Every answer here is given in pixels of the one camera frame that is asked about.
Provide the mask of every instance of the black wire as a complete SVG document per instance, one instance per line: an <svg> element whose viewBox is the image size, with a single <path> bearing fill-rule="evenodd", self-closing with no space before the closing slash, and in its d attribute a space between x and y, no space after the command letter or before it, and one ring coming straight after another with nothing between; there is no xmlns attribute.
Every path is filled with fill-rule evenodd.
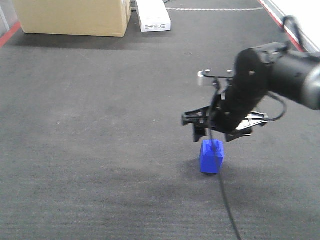
<svg viewBox="0 0 320 240"><path fill-rule="evenodd" d="M275 117L275 118L266 118L266 119L265 119L265 120L267 120L267 121L269 121L269 122L274 122L274 121L277 121L277 120L281 119L281 118L286 114L286 112L287 112L287 105L286 105L286 103L285 103L281 98L279 98L278 96L272 94L271 92L268 92L267 96L268 96L269 98L271 98L271 99L274 99L274 100L278 101L278 102L281 103L282 106L283 106L283 110L282 110L282 112L281 112L281 114L280 114L279 116L277 116L277 117Z"/></svg>
<svg viewBox="0 0 320 240"><path fill-rule="evenodd" d="M215 161L216 166L218 167L219 161L218 161L217 154L216 154L216 145L214 143L214 135L213 135L213 131L212 131L211 122L212 122L212 119L214 117L214 114L212 112L213 111L213 106L214 106L214 103L216 102L216 98L218 97L218 92L221 89L221 85L220 85L220 82L219 82L219 79L218 79L220 77L214 77L214 78L216 80L216 84L217 85L216 85L216 91L215 91L215 93L213 95L213 98L212 98L212 103L211 103L211 105L209 107L208 126L209 126L209 136L210 136L213 155L214 155L214 161ZM218 180L219 180L219 186L220 186L220 191L221 191L221 194L222 194L222 199L223 199L223 202L224 202L224 206L225 206L225 209L226 209L226 211L228 213L228 217L229 217L229 220L231 222L233 231L234 231L234 233L236 235L237 240L242 240L240 232L239 232L239 229L238 229L236 221L235 221L235 218L234 218L234 216L232 214L232 211L231 211L231 207L230 207L230 204L229 204L229 201L228 201L228 197L227 197L227 193L226 193L224 180L223 180L221 174L218 174Z"/></svg>

